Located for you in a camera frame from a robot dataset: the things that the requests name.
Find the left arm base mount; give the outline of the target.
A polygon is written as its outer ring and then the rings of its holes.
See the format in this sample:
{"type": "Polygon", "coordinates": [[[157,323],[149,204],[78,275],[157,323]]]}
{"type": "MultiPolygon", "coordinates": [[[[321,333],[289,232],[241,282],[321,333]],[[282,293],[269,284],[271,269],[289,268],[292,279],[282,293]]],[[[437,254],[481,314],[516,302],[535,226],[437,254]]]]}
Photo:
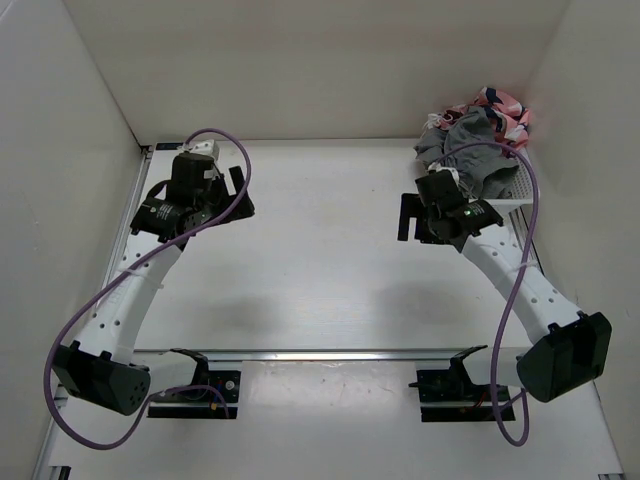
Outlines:
{"type": "Polygon", "coordinates": [[[207,356],[171,349],[151,358],[147,416],[152,419],[234,420],[241,371],[213,366],[207,356]]]}

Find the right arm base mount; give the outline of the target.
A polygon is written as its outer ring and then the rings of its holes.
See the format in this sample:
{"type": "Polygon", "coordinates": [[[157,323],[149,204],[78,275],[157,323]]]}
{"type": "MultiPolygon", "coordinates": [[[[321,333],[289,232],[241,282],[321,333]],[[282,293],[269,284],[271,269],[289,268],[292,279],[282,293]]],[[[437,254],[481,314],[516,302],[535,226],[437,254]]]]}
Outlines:
{"type": "Polygon", "coordinates": [[[488,346],[474,346],[448,359],[415,363],[416,379],[408,386],[418,392],[422,423],[494,421],[489,384],[474,383],[463,363],[478,352],[489,353],[488,346]]]}

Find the grey shorts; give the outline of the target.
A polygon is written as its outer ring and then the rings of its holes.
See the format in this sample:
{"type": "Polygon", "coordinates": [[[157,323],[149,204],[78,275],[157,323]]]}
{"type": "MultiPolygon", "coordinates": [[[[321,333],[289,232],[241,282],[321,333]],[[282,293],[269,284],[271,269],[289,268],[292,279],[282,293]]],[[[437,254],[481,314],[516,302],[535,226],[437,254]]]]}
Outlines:
{"type": "Polygon", "coordinates": [[[449,130],[427,129],[414,146],[416,159],[426,168],[438,163],[458,172],[459,184],[467,197],[496,199],[511,185],[519,162],[498,146],[477,145],[447,158],[440,158],[461,146],[495,140],[495,128],[482,107],[471,107],[449,130]]]}

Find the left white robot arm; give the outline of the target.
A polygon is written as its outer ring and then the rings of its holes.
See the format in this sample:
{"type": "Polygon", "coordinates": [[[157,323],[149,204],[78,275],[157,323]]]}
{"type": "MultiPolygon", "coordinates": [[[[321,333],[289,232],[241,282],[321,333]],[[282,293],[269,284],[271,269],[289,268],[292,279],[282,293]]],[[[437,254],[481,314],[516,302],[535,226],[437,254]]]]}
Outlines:
{"type": "Polygon", "coordinates": [[[116,276],[81,310],[90,319],[69,345],[55,339],[46,381],[56,377],[70,396],[125,416],[166,388],[188,400],[206,395],[210,377],[201,355],[172,349],[147,367],[134,364],[133,352],[151,303],[189,240],[255,213],[251,168],[222,173],[217,160],[215,152],[184,150],[173,159],[169,179],[149,190],[131,221],[116,276]]]}

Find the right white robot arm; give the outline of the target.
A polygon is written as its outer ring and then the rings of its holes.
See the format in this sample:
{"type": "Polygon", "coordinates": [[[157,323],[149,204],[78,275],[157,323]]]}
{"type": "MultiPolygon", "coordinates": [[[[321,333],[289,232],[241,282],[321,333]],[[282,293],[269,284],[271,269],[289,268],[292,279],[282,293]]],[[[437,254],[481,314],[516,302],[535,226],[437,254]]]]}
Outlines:
{"type": "Polygon", "coordinates": [[[465,199],[450,172],[428,174],[416,186],[416,192],[401,196],[399,240],[455,248],[506,300],[531,342],[527,349],[477,346],[456,354],[450,360],[452,393],[470,400],[496,383],[548,403],[600,377],[612,333],[609,320],[600,312],[583,312],[526,265],[502,215],[485,200],[465,199]]]}

